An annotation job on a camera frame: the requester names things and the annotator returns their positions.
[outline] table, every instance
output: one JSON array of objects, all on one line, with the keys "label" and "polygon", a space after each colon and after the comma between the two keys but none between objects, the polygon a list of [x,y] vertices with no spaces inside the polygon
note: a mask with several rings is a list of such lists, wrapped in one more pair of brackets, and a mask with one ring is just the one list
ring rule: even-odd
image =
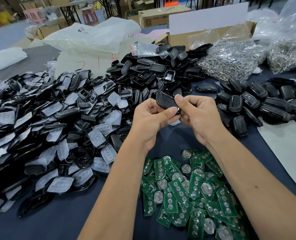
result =
[{"label": "table", "polygon": [[[76,19],[74,17],[74,13],[77,16],[79,23],[82,23],[80,21],[80,18],[78,16],[77,11],[76,11],[76,5],[80,5],[80,4],[83,4],[83,3],[91,3],[91,2],[95,2],[95,1],[99,1],[102,4],[102,6],[106,10],[107,15],[110,14],[110,15],[108,15],[108,18],[110,18],[110,17],[112,17],[114,15],[114,12],[111,12],[112,11],[112,6],[107,0],[78,0],[78,1],[70,2],[70,4],[68,6],[66,6],[66,5],[58,6],[57,5],[55,7],[60,8],[64,18],[66,19],[67,24],[70,25],[68,17],[71,18],[72,24],[76,22]],[[118,12],[118,17],[122,18],[122,11],[121,11],[121,8],[120,8],[119,0],[115,0],[115,4],[116,4],[117,12]]]},{"label": "table", "polygon": [[[59,55],[59,50],[50,46],[41,46],[26,49],[29,58],[18,62],[0,71],[0,79],[7,79],[26,71],[38,72],[44,70],[47,61]],[[251,75],[251,81],[263,82],[273,76],[267,67],[261,66],[261,75]],[[279,77],[295,78],[296,71],[278,74]],[[194,82],[193,86],[200,84],[213,84],[217,86],[213,78],[206,78],[200,82]],[[287,174],[274,153],[268,147],[264,139],[254,126],[248,127],[248,137],[240,139],[241,143],[254,154],[254,156],[294,195],[296,184]],[[174,127],[167,126],[157,134],[156,144],[149,152],[149,156],[161,158],[169,155],[178,161],[182,161],[181,153],[187,148],[200,148],[202,146],[194,137],[192,129],[178,124]],[[15,202],[5,213],[0,214],[0,239],[7,240],[76,240],[94,203],[104,185],[98,180],[88,190],[82,192],[57,195],[54,200],[43,209],[26,218],[19,219],[16,212],[23,199]],[[160,209],[151,217],[144,217],[142,200],[138,200],[136,220],[134,224],[134,239],[140,240],[183,240],[187,239],[187,230],[170,226],[166,229],[156,222]]]}]

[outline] red stool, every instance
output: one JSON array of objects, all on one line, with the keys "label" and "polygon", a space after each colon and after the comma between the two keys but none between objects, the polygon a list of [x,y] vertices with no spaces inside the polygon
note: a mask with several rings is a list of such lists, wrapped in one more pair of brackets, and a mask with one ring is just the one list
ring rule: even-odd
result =
[{"label": "red stool", "polygon": [[97,15],[92,7],[88,7],[86,9],[82,10],[81,13],[82,13],[82,17],[83,17],[86,25],[94,26],[94,25],[100,23]]}]

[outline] white foam sheet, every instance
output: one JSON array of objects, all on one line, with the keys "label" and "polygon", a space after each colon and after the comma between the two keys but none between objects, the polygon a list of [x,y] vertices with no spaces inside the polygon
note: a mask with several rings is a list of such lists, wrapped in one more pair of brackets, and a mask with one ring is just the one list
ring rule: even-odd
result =
[{"label": "white foam sheet", "polygon": [[258,131],[296,183],[296,122],[270,125],[263,122]]}]

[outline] gray floor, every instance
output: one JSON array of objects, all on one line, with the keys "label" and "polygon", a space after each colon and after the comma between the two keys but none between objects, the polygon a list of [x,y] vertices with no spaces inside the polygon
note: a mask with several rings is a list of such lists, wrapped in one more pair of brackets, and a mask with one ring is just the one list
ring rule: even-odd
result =
[{"label": "gray floor", "polygon": [[[271,6],[271,9],[276,11],[277,13],[280,13],[280,11],[282,10],[282,8],[286,2],[287,2],[287,0],[275,0]],[[263,3],[261,8],[267,8],[268,5],[269,5],[269,1]],[[193,2],[192,3],[192,10],[195,10],[195,9],[196,9],[196,7],[194,6],[194,2]],[[252,11],[255,9],[258,9],[258,5],[256,5],[254,3],[251,7],[249,7],[248,10]],[[96,12],[98,20],[100,22],[105,20],[105,18],[103,17],[103,13],[104,13],[103,10],[96,10],[95,12]],[[83,19],[80,14],[79,14],[79,17],[81,19],[81,22],[83,23]],[[26,20],[22,20],[18,23],[14,23],[14,24],[10,24],[10,25],[6,25],[6,26],[1,27],[0,28],[0,50],[9,48],[13,44],[15,44],[16,42],[25,38],[24,29],[26,27],[28,27],[29,25],[30,24]]]}]

